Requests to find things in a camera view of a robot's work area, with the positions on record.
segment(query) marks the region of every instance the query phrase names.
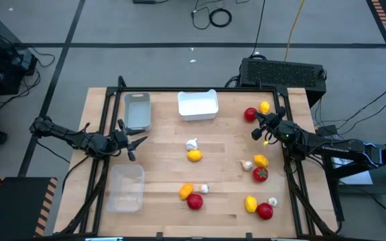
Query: gray floor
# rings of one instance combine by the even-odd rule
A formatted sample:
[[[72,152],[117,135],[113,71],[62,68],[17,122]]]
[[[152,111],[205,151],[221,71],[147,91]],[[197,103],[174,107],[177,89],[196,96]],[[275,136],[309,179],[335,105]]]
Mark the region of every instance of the gray floor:
[[[226,0],[233,22],[226,28],[192,27],[194,1],[171,0],[161,5],[134,5],[130,0],[86,0],[73,43],[251,43],[257,33],[262,1],[236,5]],[[259,41],[285,43],[300,1],[267,0]],[[63,43],[78,0],[0,1],[0,19],[23,42]],[[197,24],[206,23],[196,17]],[[384,40],[365,0],[308,0],[292,42],[325,44],[383,44]],[[237,74],[251,48],[70,48],[50,104],[55,123],[77,129],[89,87],[114,86],[122,75],[128,86],[223,86]],[[40,48],[55,54],[62,49]],[[283,60],[285,49],[257,49],[272,60]],[[291,49],[289,61],[322,64],[328,71],[322,101],[324,120],[346,118],[386,89],[386,49]],[[30,138],[28,127],[38,115],[56,63],[39,68],[41,84],[28,97],[14,100],[0,111],[0,129],[9,133],[0,146],[0,177],[15,176]],[[379,110],[386,97],[359,118]],[[346,137],[386,143],[386,109],[358,124]],[[60,141],[42,143],[69,158],[72,151]],[[62,180],[68,165],[37,147],[28,176]],[[57,190],[50,223],[60,202]],[[386,196],[379,197],[386,205]],[[353,238],[386,240],[386,213],[365,195],[341,195],[346,221],[342,234]]]

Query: clear plastic container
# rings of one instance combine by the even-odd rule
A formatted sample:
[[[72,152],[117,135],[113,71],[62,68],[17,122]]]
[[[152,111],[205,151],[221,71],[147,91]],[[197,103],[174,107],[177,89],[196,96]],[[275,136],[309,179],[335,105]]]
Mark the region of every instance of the clear plastic container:
[[[144,198],[144,169],[140,165],[114,165],[111,168],[109,212],[136,212]]]

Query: yellow cable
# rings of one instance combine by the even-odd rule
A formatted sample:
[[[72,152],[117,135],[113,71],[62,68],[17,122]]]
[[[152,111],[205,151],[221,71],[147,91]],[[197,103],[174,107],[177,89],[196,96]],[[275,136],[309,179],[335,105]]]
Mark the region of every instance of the yellow cable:
[[[287,43],[287,50],[285,51],[284,61],[287,61],[288,50],[290,49],[290,42],[292,40],[292,35],[293,35],[293,32],[294,32],[294,28],[296,27],[296,23],[298,22],[298,18],[299,18],[300,12],[302,11],[304,3],[305,3],[305,0],[302,0],[302,3],[300,3],[298,14],[296,15],[296,19],[294,20],[294,23],[293,23],[293,26],[292,26],[292,30],[289,33],[288,43]]]

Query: wooden table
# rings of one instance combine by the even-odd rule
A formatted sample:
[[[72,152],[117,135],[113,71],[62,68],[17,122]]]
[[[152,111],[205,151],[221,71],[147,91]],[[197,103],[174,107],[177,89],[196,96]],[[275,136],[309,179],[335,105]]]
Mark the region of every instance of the wooden table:
[[[123,96],[119,118],[124,116]],[[135,164],[145,171],[144,201],[141,210],[134,213],[108,212],[109,192],[105,192],[99,236],[155,236],[165,237],[245,237],[251,232],[255,238],[296,237],[287,179],[283,171],[281,145],[262,147],[263,141],[254,141],[251,131],[257,122],[246,123],[243,111],[256,107],[261,101],[271,103],[272,93],[218,92],[219,112],[214,120],[184,122],[178,114],[177,92],[150,92],[152,128],[144,134],[149,138],[136,151]],[[105,99],[104,88],[90,88],[82,114],[80,128],[90,122],[88,131],[97,131]],[[289,101],[295,122],[307,131],[314,125],[304,89],[289,89]],[[107,129],[111,114],[108,115]],[[192,163],[186,158],[185,142],[197,138],[203,159]],[[254,183],[251,172],[241,168],[239,160],[252,160],[263,154],[269,159],[269,178],[264,183]],[[70,168],[84,157],[75,151]],[[64,228],[84,203],[92,161],[87,161],[70,174],[56,220],[55,232]],[[124,151],[111,157],[111,166],[133,164]],[[333,205],[324,171],[316,163],[304,161],[304,173],[310,202],[328,226],[336,230]],[[192,182],[196,190],[202,183],[210,186],[203,195],[204,206],[199,211],[188,209],[180,200],[178,191],[184,183]],[[111,184],[111,175],[107,188]],[[273,218],[260,220],[249,214],[244,199],[253,195],[259,203],[269,197],[278,199]],[[90,209],[88,230],[91,230],[94,207]],[[300,205],[302,230],[307,233],[304,210]]]

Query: black metal frame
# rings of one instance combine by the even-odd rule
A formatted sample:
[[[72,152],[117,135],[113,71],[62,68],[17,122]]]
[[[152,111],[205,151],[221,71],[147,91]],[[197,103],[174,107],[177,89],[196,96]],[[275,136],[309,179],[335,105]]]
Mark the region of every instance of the black metal frame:
[[[110,129],[109,131],[113,131],[115,129],[115,123],[117,121],[117,115],[118,115],[118,110],[119,110],[119,103],[120,103],[120,98],[121,98],[121,93],[123,91],[125,92],[178,92],[178,91],[185,91],[185,92],[204,92],[209,90],[210,88],[200,88],[200,87],[186,87],[186,88],[179,88],[179,87],[161,87],[161,88],[147,88],[147,87],[126,87],[126,84],[124,83],[122,77],[119,77],[119,86],[118,87],[107,87],[107,91],[105,94],[105,101],[103,105],[103,111],[101,115],[101,123],[99,126],[99,133],[103,133],[106,119],[108,116],[108,111],[109,111],[109,103],[111,100],[111,97],[115,95],[115,103],[112,111],[112,118],[111,118],[111,124],[110,124]],[[270,92],[273,94],[273,101],[275,103],[275,108],[279,108],[281,105],[279,103],[279,93],[276,88],[274,87],[262,87],[260,89],[258,88],[212,88],[216,90],[217,92]],[[288,99],[288,95],[282,95],[283,97],[283,102],[284,106],[287,112],[287,118],[288,120],[292,121],[293,116],[292,116],[292,110],[290,107],[290,101]],[[287,171],[292,172],[291,166],[290,166],[290,156],[288,156],[288,153],[283,152],[283,158],[285,165],[287,167]],[[109,159],[103,160],[103,169],[101,175],[104,175],[105,177],[108,175],[109,171]],[[297,173],[298,173],[298,178],[299,178],[299,185],[302,190],[302,193],[306,196],[308,199],[308,190],[306,188],[306,180],[303,172],[303,167],[302,167],[302,162],[298,161],[296,163],[297,165]],[[92,168],[90,170],[90,176],[89,176],[89,181],[88,181],[88,187],[87,187],[87,193],[86,193],[86,199],[90,197],[91,191],[93,190],[95,180],[97,178],[97,169],[99,166],[99,160],[93,160]],[[104,198],[104,193],[105,189],[103,189],[97,198],[97,203],[96,203],[96,211],[94,215],[94,220],[93,220],[93,225],[92,225],[92,233],[98,234],[99,232],[99,224],[101,220],[101,212],[102,212],[102,207],[103,207],[103,198]],[[290,201],[292,205],[292,213],[293,213],[293,219],[294,219],[294,226],[296,229],[296,236],[304,236],[304,235],[310,235],[309,238],[326,238],[323,236],[315,236],[315,229],[314,229],[314,223],[311,219],[311,217],[305,213],[306,215],[306,220],[307,220],[307,225],[308,225],[308,234],[304,234],[302,232],[302,225],[301,225],[301,220],[300,220],[300,212],[298,208],[298,201],[296,198],[296,195],[292,190],[289,189],[289,196],[290,196]],[[80,224],[80,233],[86,232],[86,225],[88,221],[88,214],[85,215],[83,218],[81,224]],[[157,233],[156,240],[159,240],[159,237],[162,237],[163,234]],[[150,239],[148,238],[142,238],[142,237],[130,237],[129,239]],[[186,240],[188,238],[170,238],[170,240]],[[251,233],[246,233],[246,239],[245,238],[203,238],[203,240],[268,240],[267,238],[253,238]]]

